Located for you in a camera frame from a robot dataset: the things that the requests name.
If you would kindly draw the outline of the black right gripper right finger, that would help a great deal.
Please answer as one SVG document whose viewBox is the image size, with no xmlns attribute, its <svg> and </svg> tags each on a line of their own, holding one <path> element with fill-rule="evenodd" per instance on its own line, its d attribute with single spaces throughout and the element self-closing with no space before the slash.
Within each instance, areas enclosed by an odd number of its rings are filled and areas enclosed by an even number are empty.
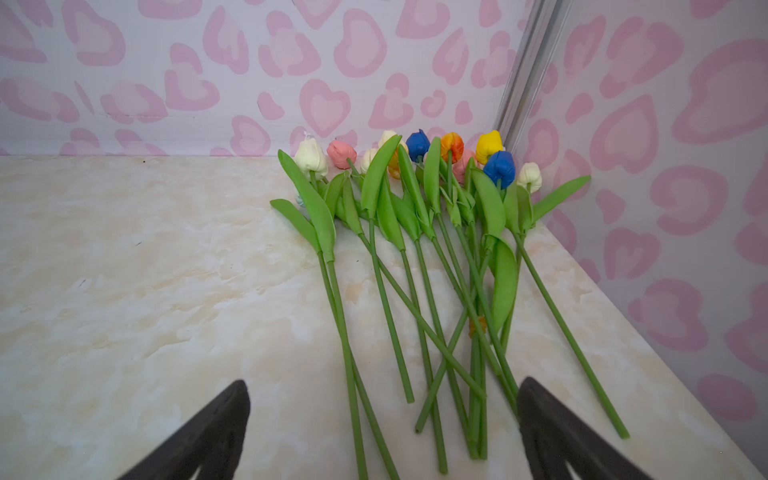
<svg viewBox="0 0 768 480">
<path fill-rule="evenodd" d="M 517 397 L 520 431 L 535 479 L 647 479 L 590 426 L 532 377 Z"/>
</svg>

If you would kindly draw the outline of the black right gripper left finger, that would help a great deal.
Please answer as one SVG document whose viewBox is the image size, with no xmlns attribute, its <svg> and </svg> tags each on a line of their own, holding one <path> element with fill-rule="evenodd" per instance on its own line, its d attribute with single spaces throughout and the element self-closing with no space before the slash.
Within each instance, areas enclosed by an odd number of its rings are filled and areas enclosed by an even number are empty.
<svg viewBox="0 0 768 480">
<path fill-rule="evenodd" d="M 232 479 L 249 415 L 247 385 L 236 380 L 122 477 Z"/>
</svg>

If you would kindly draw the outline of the pink tulip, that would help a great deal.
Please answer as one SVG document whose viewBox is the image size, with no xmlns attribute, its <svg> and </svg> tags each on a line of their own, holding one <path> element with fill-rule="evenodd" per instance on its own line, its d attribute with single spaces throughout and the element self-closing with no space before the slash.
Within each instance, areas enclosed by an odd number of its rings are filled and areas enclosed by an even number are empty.
<svg viewBox="0 0 768 480">
<path fill-rule="evenodd" d="M 357 152 L 354 150 L 353 147 L 348 145 L 347 143 L 344 143 L 339 140 L 334 140 L 331 142 L 327 149 L 328 156 L 330 160 L 334 163 L 334 165 L 339 169 L 348 169 L 354 167 L 354 163 L 357 159 Z M 362 182 L 363 182 L 363 170 L 364 165 L 361 163 L 359 172 L 357 170 L 354 170 L 352 172 L 352 180 L 357 182 L 359 185 L 359 188 L 361 190 Z M 415 215 L 412 211 L 411 206 L 406 202 L 403 203 L 403 200 L 399 197 L 396 197 L 393 193 L 391 193 L 391 199 L 394 206 L 395 214 L 397 217 L 397 220 L 399 222 L 400 227 L 403 225 L 405 226 L 406 230 L 409 233 L 413 233 L 415 236 L 413 236 L 414 239 L 416 239 L 416 236 L 418 235 L 418 225 L 417 220 L 415 218 Z M 356 202 L 354 195 L 350 192 L 343 193 L 342 194 L 342 206 L 337 207 L 336 210 L 337 216 L 348 226 L 348 228 L 352 231 L 354 231 L 358 237 L 362 240 L 368 241 L 363 233 L 362 226 L 360 224 L 359 218 L 365 218 L 368 220 L 366 214 L 361 209 L 361 203 L 358 205 Z M 403 254 L 403 262 L 404 265 L 407 264 L 407 255 L 406 255 L 406 247 L 402 252 Z M 410 275 L 410 266 L 405 265 L 406 273 Z"/>
</svg>

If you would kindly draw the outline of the cream white tulip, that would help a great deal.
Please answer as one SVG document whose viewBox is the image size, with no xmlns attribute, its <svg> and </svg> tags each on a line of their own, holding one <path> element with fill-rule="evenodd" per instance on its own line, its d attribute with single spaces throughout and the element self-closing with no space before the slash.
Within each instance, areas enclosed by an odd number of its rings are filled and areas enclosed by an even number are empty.
<svg viewBox="0 0 768 480">
<path fill-rule="evenodd" d="M 415 397 L 389 302 L 387 289 L 384 283 L 385 273 L 384 268 L 380 265 L 375 233 L 375 230 L 378 229 L 384 239 L 394 245 L 398 251 L 402 252 L 404 250 L 404 238 L 395 214 L 391 199 L 391 187 L 389 185 L 389 180 L 387 179 L 388 166 L 393 156 L 397 153 L 397 145 L 400 140 L 401 137 L 394 132 L 390 132 L 389 134 L 385 133 L 383 135 L 383 140 L 379 142 L 378 148 L 372 149 L 372 154 L 367 152 L 364 156 L 363 165 L 365 166 L 365 176 L 361 187 L 360 202 L 361 209 L 369 220 L 369 234 L 367 238 L 364 238 L 369 241 L 368 249 L 371 254 L 374 275 L 398 373 L 400 375 L 400 381 L 405 400 L 410 404 L 415 401 Z"/>
</svg>

